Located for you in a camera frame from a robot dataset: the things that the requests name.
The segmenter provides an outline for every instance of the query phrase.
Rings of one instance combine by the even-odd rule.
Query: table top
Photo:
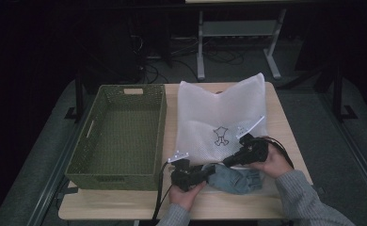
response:
[[[235,83],[196,84],[211,92],[224,91]],[[177,135],[177,97],[179,84],[167,84],[167,115],[163,146],[163,162],[174,154]],[[302,170],[312,184],[311,177],[298,149],[289,122],[271,83],[265,83],[266,126],[268,135],[277,139],[287,150],[295,168]],[[163,193],[170,185],[168,169],[164,173]],[[191,211],[192,219],[256,219],[284,218],[279,193],[273,179],[266,177],[263,187],[250,195],[232,195],[225,192],[200,192]],[[59,209],[63,219],[150,219],[154,212],[157,191],[83,190],[67,194]],[[168,209],[168,197],[158,217]]]

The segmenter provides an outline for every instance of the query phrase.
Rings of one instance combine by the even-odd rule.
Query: gray carpet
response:
[[[267,67],[262,52],[264,47],[264,43],[258,43],[251,45],[246,52],[235,52],[244,57],[243,63],[239,58],[237,59],[238,65],[215,63],[205,58],[206,80],[204,82],[237,82],[261,72],[266,81],[277,86],[298,76],[294,67],[301,41],[282,40],[278,43],[274,56],[282,75],[279,81],[272,78]],[[217,54],[221,57],[229,57],[227,53]],[[174,57],[174,59],[179,61],[174,61],[172,68],[163,61],[149,61],[152,67],[149,66],[148,70],[156,68],[169,83],[179,83],[181,80],[197,82],[193,72],[183,64],[187,64],[195,72],[196,55]],[[149,80],[154,77],[155,74],[149,73]],[[165,78],[159,76],[155,83],[166,83]],[[321,200],[341,211],[357,225],[367,225],[367,185],[329,109],[322,101],[325,97],[311,89],[315,79],[310,79],[292,90],[279,90],[279,99],[314,185],[320,191]],[[68,139],[71,139],[74,131],[79,129],[73,121],[64,120],[68,108],[74,106],[73,88],[73,84],[66,87],[27,158],[24,168],[0,209],[0,225],[10,225],[11,222],[13,225],[27,225],[57,159],[63,148],[68,146]],[[359,116],[357,120],[345,121],[344,125],[362,148],[367,159],[367,106],[357,89],[346,80],[344,80],[343,102],[345,105],[351,105]],[[61,200],[52,200],[51,204],[45,206],[46,215],[38,221],[41,225],[133,225],[132,221],[68,222],[57,215],[60,202]]]

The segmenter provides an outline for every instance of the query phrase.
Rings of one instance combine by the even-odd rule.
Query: white plastic bag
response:
[[[254,137],[266,136],[263,74],[251,76],[222,93],[181,82],[178,91],[176,150],[189,153],[191,165],[218,163],[240,147],[238,128],[249,128]]]

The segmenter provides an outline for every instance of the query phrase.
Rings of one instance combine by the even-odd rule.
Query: dark background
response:
[[[120,1],[98,1],[97,4],[110,2],[118,4]],[[107,16],[98,17],[99,11],[86,13],[64,10],[69,3],[60,0],[0,0],[0,205],[57,98],[79,69],[92,74],[91,78],[87,77],[87,85],[98,82],[124,84],[137,80],[135,66],[142,63],[143,56],[136,55],[127,57],[131,66],[119,73],[129,75],[121,77],[111,73],[103,81],[96,80],[99,74],[107,73],[105,66],[99,66],[99,62],[90,56],[83,57],[83,49],[77,47],[72,33],[81,34],[77,37],[84,37],[82,42],[92,51],[96,46],[91,46],[91,43],[98,41],[99,37],[107,37],[104,31],[93,28],[98,26],[92,23],[98,20],[98,24],[104,25],[103,30],[114,23],[107,23]],[[111,17],[118,22],[115,23],[115,30],[123,33],[124,29],[134,29],[137,34],[146,37],[149,46],[163,52],[168,62],[168,46],[157,42],[155,37],[162,33],[161,37],[167,39],[168,34],[172,33],[196,36],[197,18],[194,14],[197,12],[174,11],[149,14],[147,17],[142,12],[138,24],[125,23],[126,18],[133,15],[132,12],[123,13],[118,18]],[[100,33],[91,37],[91,31]],[[113,40],[116,34],[111,34],[109,39]],[[288,11],[281,35],[305,40],[298,69],[311,70],[333,53],[340,56],[344,76],[359,87],[367,103],[367,1],[344,3],[334,8],[308,8],[307,11],[292,8]],[[120,43],[129,42],[124,37],[116,39],[122,39]],[[132,54],[132,49],[120,51]],[[101,61],[113,57],[117,61],[127,60],[107,56],[102,51],[96,53]],[[92,65],[95,71],[88,73],[83,69],[87,65]]]

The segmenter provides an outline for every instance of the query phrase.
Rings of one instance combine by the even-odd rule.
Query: black electronic device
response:
[[[246,134],[239,139],[239,143],[243,147],[237,153],[222,161],[226,167],[232,167],[238,164],[245,165],[253,162],[264,162],[268,157],[269,143],[274,145],[283,154],[292,168],[294,167],[292,160],[289,158],[283,146],[271,137],[254,137],[251,134]]]
[[[190,186],[195,186],[215,173],[215,166],[202,169],[202,166],[190,167],[189,159],[180,159],[171,163],[175,170],[171,173],[171,183],[178,186],[182,191],[188,191]]]

